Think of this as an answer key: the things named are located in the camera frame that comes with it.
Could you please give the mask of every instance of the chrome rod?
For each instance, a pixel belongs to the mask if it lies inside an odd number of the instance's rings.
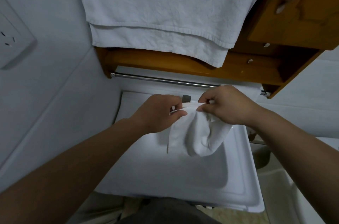
[[[141,76],[141,75],[134,75],[134,74],[126,74],[126,73],[119,73],[119,72],[111,72],[111,77],[121,77],[121,78],[129,78],[135,80],[145,80],[145,81],[156,81],[162,83],[169,83],[169,84],[176,84],[176,85],[184,85],[184,86],[191,86],[191,87],[203,87],[205,89],[210,89],[212,87],[218,87],[220,85],[214,84],[205,84],[205,83],[198,83],[198,82],[190,82],[190,81],[181,81],[181,80],[171,80],[171,79],[164,79],[164,78],[155,78],[155,77],[148,77],[148,76]],[[271,93],[262,90],[261,95],[265,97],[269,97]]]

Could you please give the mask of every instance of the hand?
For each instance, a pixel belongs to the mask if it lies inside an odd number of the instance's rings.
[[[214,100],[214,104],[209,104],[209,100]],[[241,124],[249,127],[254,125],[256,117],[261,111],[264,111],[264,108],[230,85],[206,91],[198,102],[207,104],[199,106],[197,111],[213,114],[229,124]]]
[[[173,95],[153,95],[130,119],[140,126],[144,134],[160,132],[169,128],[180,117],[187,115],[185,111],[170,114],[172,106],[175,106],[176,110],[182,109],[181,98]]]

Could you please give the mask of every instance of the forearm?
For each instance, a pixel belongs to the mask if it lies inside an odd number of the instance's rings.
[[[0,194],[0,222],[64,223],[143,135],[122,119],[70,148]]]
[[[272,111],[261,109],[254,130],[327,223],[339,223],[339,152]]]

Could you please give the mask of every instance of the person's left arm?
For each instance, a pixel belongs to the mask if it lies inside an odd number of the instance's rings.
[[[0,194],[0,223],[65,223],[140,137],[170,127],[185,111],[172,95],[151,96],[129,119],[68,149]]]

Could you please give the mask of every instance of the wall outlet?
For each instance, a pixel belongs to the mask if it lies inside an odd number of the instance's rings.
[[[29,29],[6,0],[0,0],[0,69],[35,41]]]

